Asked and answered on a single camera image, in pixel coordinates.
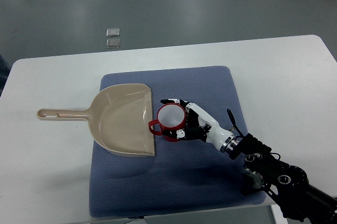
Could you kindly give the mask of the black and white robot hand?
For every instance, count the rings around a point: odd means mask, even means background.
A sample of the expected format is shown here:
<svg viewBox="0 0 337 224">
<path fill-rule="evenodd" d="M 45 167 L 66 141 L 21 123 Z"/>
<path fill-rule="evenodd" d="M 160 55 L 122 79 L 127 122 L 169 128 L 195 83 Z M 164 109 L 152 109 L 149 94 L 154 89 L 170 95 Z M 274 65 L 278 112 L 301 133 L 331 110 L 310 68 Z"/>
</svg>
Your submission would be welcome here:
<svg viewBox="0 0 337 224">
<path fill-rule="evenodd" d="M 163 136 L 168 141 L 202 140 L 211 143 L 222 153 L 230 153 L 238 145 L 233 133 L 221 128 L 219 122 L 197 104 L 182 99 L 162 99 L 161 103 L 179 104 L 186 114 L 183 129 L 164 131 Z"/>
</svg>

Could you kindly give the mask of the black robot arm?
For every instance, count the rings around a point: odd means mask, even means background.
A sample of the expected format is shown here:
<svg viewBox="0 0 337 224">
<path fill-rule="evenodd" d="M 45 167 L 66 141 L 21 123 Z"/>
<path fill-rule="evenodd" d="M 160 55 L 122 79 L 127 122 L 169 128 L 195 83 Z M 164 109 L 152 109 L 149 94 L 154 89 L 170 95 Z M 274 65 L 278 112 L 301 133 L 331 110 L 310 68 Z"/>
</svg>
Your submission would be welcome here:
<svg viewBox="0 0 337 224">
<path fill-rule="evenodd" d="M 243 154 L 244 194 L 264 191 L 280 207 L 284 218 L 336 223 L 336 198 L 310 185 L 303 169 L 281 161 L 278 153 L 251 134 L 239 134 L 222 152 L 231 159 Z"/>
</svg>

